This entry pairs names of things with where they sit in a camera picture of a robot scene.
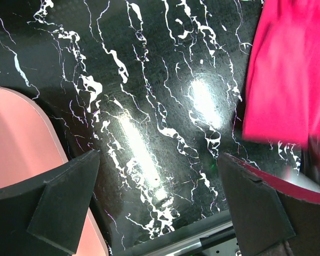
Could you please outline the pink red t shirt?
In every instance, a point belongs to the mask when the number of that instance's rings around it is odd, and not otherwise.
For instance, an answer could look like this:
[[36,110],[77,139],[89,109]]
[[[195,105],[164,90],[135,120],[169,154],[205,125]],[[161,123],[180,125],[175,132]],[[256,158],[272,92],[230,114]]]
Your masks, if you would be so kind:
[[265,1],[245,93],[243,139],[320,139],[320,1]]

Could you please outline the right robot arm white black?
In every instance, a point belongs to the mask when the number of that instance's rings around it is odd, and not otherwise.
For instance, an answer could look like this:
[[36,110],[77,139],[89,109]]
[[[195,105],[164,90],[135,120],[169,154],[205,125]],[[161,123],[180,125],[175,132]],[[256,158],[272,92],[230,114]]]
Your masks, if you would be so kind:
[[309,137],[308,146],[301,150],[301,166],[296,171],[286,168],[281,179],[293,185],[320,193],[320,139]]

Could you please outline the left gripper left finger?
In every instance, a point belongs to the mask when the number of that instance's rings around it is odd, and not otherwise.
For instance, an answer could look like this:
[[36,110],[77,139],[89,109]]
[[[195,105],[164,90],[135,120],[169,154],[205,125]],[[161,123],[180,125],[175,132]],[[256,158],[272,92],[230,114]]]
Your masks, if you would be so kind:
[[0,255],[76,254],[98,175],[92,150],[0,189]]

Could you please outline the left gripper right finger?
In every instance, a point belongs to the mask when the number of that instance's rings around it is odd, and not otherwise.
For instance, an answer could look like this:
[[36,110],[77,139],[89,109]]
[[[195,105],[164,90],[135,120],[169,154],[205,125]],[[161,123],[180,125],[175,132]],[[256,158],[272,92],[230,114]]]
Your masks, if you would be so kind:
[[242,255],[320,255],[320,193],[226,153],[218,169]]

